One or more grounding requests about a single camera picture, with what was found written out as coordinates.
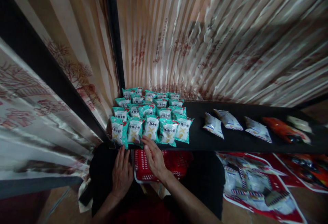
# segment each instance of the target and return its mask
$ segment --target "black table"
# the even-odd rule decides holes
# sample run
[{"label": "black table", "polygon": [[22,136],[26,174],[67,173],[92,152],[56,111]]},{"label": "black table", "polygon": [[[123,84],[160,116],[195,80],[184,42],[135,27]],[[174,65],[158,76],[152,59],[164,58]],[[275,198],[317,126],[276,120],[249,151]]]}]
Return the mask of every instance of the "black table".
[{"label": "black table", "polygon": [[[235,104],[235,103],[209,103],[209,102],[185,102],[187,117],[194,118],[189,130],[189,144],[175,141],[177,147],[166,144],[158,144],[162,150],[191,150],[191,151],[221,151],[221,152],[267,152],[267,153],[318,153],[328,154],[328,129],[303,112],[293,108],[270,107],[261,105]],[[287,116],[294,116],[309,122],[314,134],[306,133],[311,139],[311,145],[289,144],[278,137],[269,128],[272,144],[259,139],[248,132],[226,129],[222,124],[224,140],[212,134],[202,127],[205,124],[205,112],[215,115],[213,109],[229,111],[246,129],[244,116],[264,124],[262,117],[275,117],[287,122]]]}]

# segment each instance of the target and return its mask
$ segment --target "snack packaging pile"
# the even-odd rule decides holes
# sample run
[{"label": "snack packaging pile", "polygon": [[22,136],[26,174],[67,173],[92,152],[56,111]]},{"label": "snack packaging pile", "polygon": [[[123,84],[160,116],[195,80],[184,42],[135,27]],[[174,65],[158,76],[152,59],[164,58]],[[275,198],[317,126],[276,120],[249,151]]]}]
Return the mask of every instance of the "snack packaging pile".
[{"label": "snack packaging pile", "polygon": [[229,111],[214,109],[214,112],[219,117],[219,119],[222,121],[225,128],[235,129],[235,130],[244,130],[243,127],[237,121],[237,119],[233,115],[231,115],[231,113]]},{"label": "snack packaging pile", "polygon": [[204,129],[207,131],[219,136],[220,138],[224,139],[222,129],[221,129],[221,121],[214,116],[211,116],[207,112],[205,112],[205,125],[203,126]]},{"label": "snack packaging pile", "polygon": [[246,132],[258,137],[266,142],[272,143],[271,137],[267,128],[259,122],[256,122],[245,116],[247,129]]}]

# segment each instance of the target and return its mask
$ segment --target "left hand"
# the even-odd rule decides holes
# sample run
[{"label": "left hand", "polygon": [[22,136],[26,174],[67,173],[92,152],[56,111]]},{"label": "left hand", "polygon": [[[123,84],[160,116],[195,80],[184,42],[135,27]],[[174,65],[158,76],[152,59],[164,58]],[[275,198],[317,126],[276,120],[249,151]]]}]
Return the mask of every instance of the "left hand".
[{"label": "left hand", "polygon": [[113,169],[113,189],[112,195],[121,200],[128,192],[133,181],[133,170],[129,163],[130,150],[125,152],[123,145],[117,154]]}]

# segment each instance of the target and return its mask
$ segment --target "hand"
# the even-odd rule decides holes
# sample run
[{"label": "hand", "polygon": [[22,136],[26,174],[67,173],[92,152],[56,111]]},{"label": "hand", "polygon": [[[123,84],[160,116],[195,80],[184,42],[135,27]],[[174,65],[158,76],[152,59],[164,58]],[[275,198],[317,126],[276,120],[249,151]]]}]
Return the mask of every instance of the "hand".
[{"label": "hand", "polygon": [[144,143],[143,149],[147,157],[150,171],[160,181],[163,181],[171,172],[165,167],[161,150],[154,141],[145,135],[142,136],[141,142]]},{"label": "hand", "polygon": [[123,145],[116,156],[115,166],[113,169],[113,189],[112,195],[121,200],[129,190],[133,181],[132,166],[129,163],[130,150],[125,152]]}]

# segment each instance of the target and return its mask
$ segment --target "right hand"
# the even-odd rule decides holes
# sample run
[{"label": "right hand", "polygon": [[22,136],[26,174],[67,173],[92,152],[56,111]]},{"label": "right hand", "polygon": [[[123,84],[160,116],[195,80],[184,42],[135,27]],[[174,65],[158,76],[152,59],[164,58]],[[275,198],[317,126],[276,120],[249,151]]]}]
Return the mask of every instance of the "right hand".
[{"label": "right hand", "polygon": [[147,157],[150,171],[160,181],[163,181],[171,172],[165,167],[161,150],[154,141],[145,135],[142,136],[141,142],[144,143],[143,149]]}]

